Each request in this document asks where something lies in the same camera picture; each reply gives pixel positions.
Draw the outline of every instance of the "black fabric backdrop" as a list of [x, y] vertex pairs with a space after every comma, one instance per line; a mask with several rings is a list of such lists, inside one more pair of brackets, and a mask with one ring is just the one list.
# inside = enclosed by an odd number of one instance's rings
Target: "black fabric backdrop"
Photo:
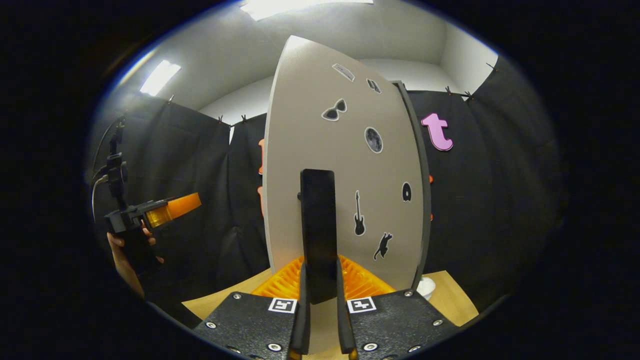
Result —
[[[437, 113], [453, 141], [451, 150], [439, 151], [421, 126], [434, 177], [424, 272], [447, 270], [481, 312], [513, 290], [559, 223], [565, 189], [554, 132], [535, 91], [504, 58], [467, 101], [444, 92], [408, 93], [417, 120]], [[143, 287], [149, 301], [195, 326], [199, 320], [180, 302], [269, 268], [257, 193], [266, 114], [234, 125], [228, 144], [224, 123], [146, 95], [139, 103], [127, 115], [119, 147], [130, 169], [127, 201], [192, 192], [202, 200], [196, 211], [156, 234], [156, 252], [166, 262]], [[106, 186], [99, 188], [97, 231], [108, 258], [100, 218], [114, 208]]]

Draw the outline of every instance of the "fluorescent light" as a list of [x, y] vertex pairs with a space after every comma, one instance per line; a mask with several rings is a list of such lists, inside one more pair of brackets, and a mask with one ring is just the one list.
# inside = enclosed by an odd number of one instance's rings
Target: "fluorescent light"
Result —
[[180, 70], [179, 65], [172, 64], [166, 60], [161, 61], [151, 75], [149, 75], [145, 83], [142, 84], [140, 92], [156, 96], [160, 89], [169, 82], [169, 79], [171, 79], [178, 70]]
[[278, 13], [330, 3], [373, 4], [373, 0], [249, 0], [246, 5], [240, 6], [240, 9], [258, 21]]

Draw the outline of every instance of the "wooden table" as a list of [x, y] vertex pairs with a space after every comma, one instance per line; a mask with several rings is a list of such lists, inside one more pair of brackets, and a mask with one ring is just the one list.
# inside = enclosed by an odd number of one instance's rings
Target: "wooden table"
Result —
[[[197, 317], [204, 320], [230, 293], [234, 291], [251, 293], [269, 279], [270, 276], [271, 269], [267, 269], [230, 288], [199, 299], [185, 301], [182, 304], [192, 313], [196, 314]], [[429, 277], [436, 283], [436, 289], [433, 291], [429, 302], [452, 323], [461, 326], [478, 315], [476, 307], [467, 294], [465, 294], [448, 272], [439, 271], [423, 276]], [[348, 356], [340, 353], [340, 345], [337, 344], [324, 351], [305, 355], [304, 358], [308, 360], [347, 360]]]

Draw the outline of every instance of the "white wall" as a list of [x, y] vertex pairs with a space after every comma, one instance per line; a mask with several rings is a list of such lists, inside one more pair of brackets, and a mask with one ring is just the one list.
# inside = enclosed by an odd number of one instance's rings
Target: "white wall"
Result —
[[494, 66], [498, 54], [450, 23], [447, 23], [446, 37], [440, 67], [455, 81], [461, 92], [473, 94], [491, 74], [492, 69], [487, 63]]
[[[452, 92], [460, 92], [457, 84], [438, 65], [388, 59], [364, 59], [361, 62], [376, 69], [387, 80], [401, 80], [407, 90], [444, 92], [448, 85]], [[249, 119], [264, 114], [269, 108], [272, 83], [273, 76], [256, 81], [219, 98], [200, 112], [216, 119], [223, 115], [222, 121], [230, 125], [242, 121], [241, 115]]]

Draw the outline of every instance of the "gray curved board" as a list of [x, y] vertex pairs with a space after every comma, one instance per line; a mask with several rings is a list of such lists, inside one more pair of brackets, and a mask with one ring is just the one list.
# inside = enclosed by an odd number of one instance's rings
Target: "gray curved board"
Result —
[[[345, 111], [327, 116], [339, 99]], [[365, 139], [368, 127], [380, 135], [380, 152]], [[271, 89], [263, 165], [262, 205], [273, 272], [303, 255], [300, 172], [316, 168], [335, 174], [338, 254], [395, 289], [412, 287], [426, 253], [423, 226], [430, 226], [431, 207], [424, 203], [429, 197], [423, 194], [410, 116], [394, 84], [345, 54], [289, 37]], [[411, 201], [405, 201], [405, 183]], [[356, 191], [365, 228], [360, 236], [355, 231]], [[392, 234], [387, 253], [374, 259], [385, 233]]]

